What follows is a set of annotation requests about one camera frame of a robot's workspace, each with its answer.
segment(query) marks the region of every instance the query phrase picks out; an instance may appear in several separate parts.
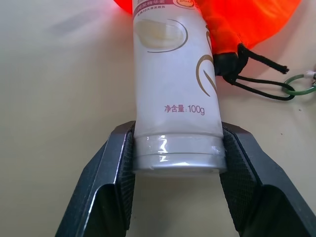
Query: table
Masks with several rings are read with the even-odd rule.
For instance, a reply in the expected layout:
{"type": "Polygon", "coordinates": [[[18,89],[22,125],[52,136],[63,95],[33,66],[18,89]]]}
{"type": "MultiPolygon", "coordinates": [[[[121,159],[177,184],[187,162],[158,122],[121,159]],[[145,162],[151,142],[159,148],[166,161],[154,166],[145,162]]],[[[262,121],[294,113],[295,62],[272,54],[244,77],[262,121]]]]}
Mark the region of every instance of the table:
{"type": "MultiPolygon", "coordinates": [[[[0,229],[53,236],[83,167],[115,126],[136,119],[132,20],[102,0],[15,0],[0,9],[0,229]]],[[[288,75],[253,61],[243,75],[284,81],[312,69],[315,15],[316,2],[304,0],[254,48],[288,75]]],[[[252,132],[316,213],[314,96],[277,102],[221,78],[217,86],[222,120],[252,132]]],[[[238,236],[219,177],[137,177],[127,236],[194,235],[238,236]]]]}

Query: cream image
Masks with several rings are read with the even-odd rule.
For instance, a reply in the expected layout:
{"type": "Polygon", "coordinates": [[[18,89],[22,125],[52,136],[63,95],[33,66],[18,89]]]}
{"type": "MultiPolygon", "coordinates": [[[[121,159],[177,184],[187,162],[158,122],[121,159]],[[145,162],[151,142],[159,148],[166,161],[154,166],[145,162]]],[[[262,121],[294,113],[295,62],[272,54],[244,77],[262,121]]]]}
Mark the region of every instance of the cream image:
{"type": "Polygon", "coordinates": [[[171,19],[169,21],[175,24],[143,19],[135,23],[134,32],[146,48],[176,50],[185,44],[188,37],[187,31],[181,23],[171,19]]]}
{"type": "Polygon", "coordinates": [[[137,119],[135,173],[226,171],[209,30],[190,0],[133,7],[137,119]]]}

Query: green carabiner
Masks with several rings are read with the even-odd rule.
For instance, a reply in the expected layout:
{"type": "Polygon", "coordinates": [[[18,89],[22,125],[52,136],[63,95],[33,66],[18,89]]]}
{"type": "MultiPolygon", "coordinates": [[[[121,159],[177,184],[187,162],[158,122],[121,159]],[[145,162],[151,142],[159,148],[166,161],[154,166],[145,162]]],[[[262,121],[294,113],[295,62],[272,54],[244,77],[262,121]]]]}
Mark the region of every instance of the green carabiner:
{"type": "MultiPolygon", "coordinates": [[[[293,76],[289,79],[287,79],[285,81],[285,84],[290,84],[292,81],[300,79],[300,78],[304,78],[304,74],[299,74],[296,76],[293,76]]],[[[316,83],[314,82],[311,88],[308,88],[306,90],[301,90],[301,91],[292,91],[292,90],[288,90],[286,88],[283,88],[283,91],[288,94],[288,95],[307,95],[309,93],[312,93],[314,91],[316,91],[316,83]]]]}

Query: orange logo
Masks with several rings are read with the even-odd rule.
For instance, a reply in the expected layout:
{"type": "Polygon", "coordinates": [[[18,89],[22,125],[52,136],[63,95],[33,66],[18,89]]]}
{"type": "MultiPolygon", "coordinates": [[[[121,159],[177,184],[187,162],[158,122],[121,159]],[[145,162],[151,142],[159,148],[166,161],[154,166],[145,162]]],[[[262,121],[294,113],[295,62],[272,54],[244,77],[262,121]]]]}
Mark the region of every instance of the orange logo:
{"type": "Polygon", "coordinates": [[[185,7],[193,7],[194,1],[193,0],[177,0],[177,3],[181,6],[185,7]]]}

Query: orange drawstring bag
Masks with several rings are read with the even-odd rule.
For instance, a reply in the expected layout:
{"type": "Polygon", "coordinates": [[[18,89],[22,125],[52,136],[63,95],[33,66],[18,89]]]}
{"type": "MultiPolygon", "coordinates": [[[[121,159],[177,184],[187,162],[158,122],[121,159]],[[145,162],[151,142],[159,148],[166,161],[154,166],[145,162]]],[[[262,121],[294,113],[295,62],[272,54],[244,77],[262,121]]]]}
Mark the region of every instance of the orange drawstring bag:
{"type": "MultiPolygon", "coordinates": [[[[194,0],[206,21],[212,43],[215,74],[224,80],[253,93],[277,100],[274,96],[236,82],[237,79],[274,84],[294,90],[291,86],[270,80],[239,76],[252,58],[286,74],[289,69],[250,51],[256,44],[279,32],[294,13],[301,0],[194,0]]],[[[132,13],[132,0],[115,0],[125,11],[132,13]]]]}

